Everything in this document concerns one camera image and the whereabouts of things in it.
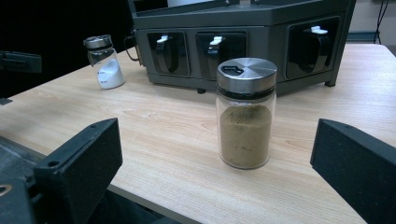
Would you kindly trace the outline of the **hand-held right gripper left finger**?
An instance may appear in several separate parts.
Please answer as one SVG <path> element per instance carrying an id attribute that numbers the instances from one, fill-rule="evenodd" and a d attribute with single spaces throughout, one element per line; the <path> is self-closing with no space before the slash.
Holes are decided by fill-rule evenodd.
<path id="1" fill-rule="evenodd" d="M 118 121 L 89 125 L 35 166 L 38 220 L 85 224 L 121 165 Z"/>

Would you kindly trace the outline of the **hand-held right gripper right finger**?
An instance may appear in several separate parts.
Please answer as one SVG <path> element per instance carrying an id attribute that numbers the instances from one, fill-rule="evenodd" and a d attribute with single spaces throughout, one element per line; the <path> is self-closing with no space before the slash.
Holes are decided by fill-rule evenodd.
<path id="1" fill-rule="evenodd" d="M 396 147 L 320 119 L 310 163 L 368 224 L 396 224 Z"/>

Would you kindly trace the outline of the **brown spice glass jar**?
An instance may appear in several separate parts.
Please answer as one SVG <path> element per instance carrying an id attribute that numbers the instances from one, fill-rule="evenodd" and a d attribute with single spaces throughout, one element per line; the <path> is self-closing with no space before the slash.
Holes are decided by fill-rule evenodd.
<path id="1" fill-rule="evenodd" d="M 259 58 L 237 58 L 218 66 L 219 154 L 232 167 L 255 169 L 269 159 L 276 71 L 274 63 Z"/>

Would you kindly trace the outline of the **white spice glass jar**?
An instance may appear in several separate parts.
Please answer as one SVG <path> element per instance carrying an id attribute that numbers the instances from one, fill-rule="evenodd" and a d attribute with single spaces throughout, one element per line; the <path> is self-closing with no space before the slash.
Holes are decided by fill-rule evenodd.
<path id="1" fill-rule="evenodd" d="M 114 89 L 125 83 L 111 35 L 88 37 L 83 45 L 101 89 Z"/>

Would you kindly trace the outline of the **dark grey bar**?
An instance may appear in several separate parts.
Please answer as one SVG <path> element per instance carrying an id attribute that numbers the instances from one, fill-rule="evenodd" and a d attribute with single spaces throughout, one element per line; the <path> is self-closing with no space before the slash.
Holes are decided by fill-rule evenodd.
<path id="1" fill-rule="evenodd" d="M 0 50 L 0 70 L 41 73 L 42 58 L 37 54 Z"/>

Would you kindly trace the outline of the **dark translucent seasoning container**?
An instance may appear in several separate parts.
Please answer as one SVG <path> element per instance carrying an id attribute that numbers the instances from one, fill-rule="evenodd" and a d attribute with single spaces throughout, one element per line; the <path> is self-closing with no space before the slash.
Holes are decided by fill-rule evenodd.
<path id="1" fill-rule="evenodd" d="M 246 39 L 244 32 L 198 33 L 195 40 L 202 77 L 215 80 L 221 63 L 245 57 Z"/>
<path id="2" fill-rule="evenodd" d="M 309 21 L 290 27 L 286 77 L 316 75 L 332 67 L 332 52 L 339 19 Z"/>
<path id="3" fill-rule="evenodd" d="M 189 75 L 187 46 L 182 32 L 148 33 L 148 43 L 158 74 L 177 77 Z"/>

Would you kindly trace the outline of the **grey seasoning rack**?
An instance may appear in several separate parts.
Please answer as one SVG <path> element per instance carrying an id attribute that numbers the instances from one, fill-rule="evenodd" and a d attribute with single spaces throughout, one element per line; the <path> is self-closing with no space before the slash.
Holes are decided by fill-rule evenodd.
<path id="1" fill-rule="evenodd" d="M 132 36 L 138 61 L 152 83 L 213 91 L 216 80 L 204 79 L 198 62 L 195 36 L 198 33 L 244 32 L 247 54 L 277 67 L 279 94 L 323 83 L 334 86 L 351 18 L 357 0 L 126 0 L 132 17 Z M 327 71 L 288 79 L 286 64 L 290 27 L 309 21 L 338 18 L 338 32 Z M 158 74 L 153 66 L 148 33 L 182 32 L 185 36 L 189 75 Z"/>

